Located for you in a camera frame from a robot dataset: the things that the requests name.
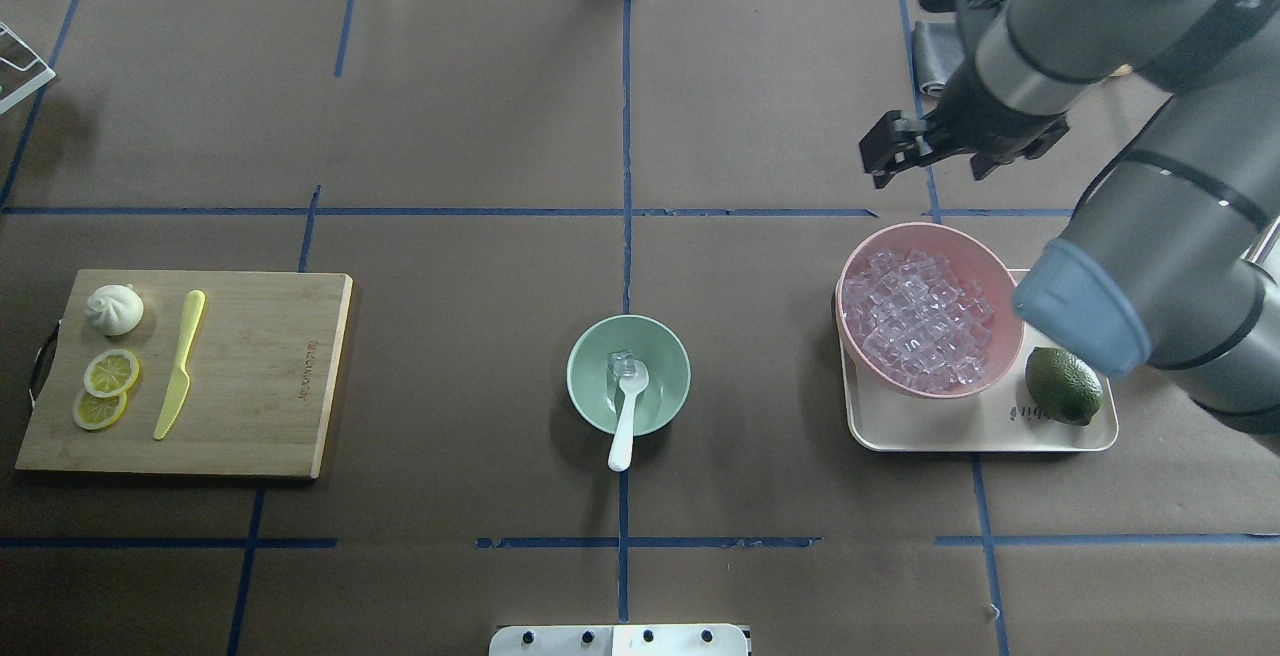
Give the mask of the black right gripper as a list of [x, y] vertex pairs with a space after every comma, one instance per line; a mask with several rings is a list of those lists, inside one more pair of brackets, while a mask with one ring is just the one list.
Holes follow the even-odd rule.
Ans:
[[886, 188], [902, 170], [969, 155], [974, 181], [1018, 159], [1036, 160], [1070, 129], [1064, 113], [1027, 114], [1001, 102], [966, 58], [950, 76], [934, 110], [924, 117], [886, 111], [859, 140], [863, 170]]

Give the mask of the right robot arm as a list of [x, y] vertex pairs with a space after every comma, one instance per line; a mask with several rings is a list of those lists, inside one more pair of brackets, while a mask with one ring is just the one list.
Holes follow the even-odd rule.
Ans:
[[861, 138], [877, 187], [956, 155], [975, 179], [1044, 155], [1128, 65], [1166, 94], [1016, 287], [1015, 313], [1097, 372], [1162, 372], [1224, 425], [1279, 429], [1277, 0], [919, 0], [965, 56], [934, 109]]

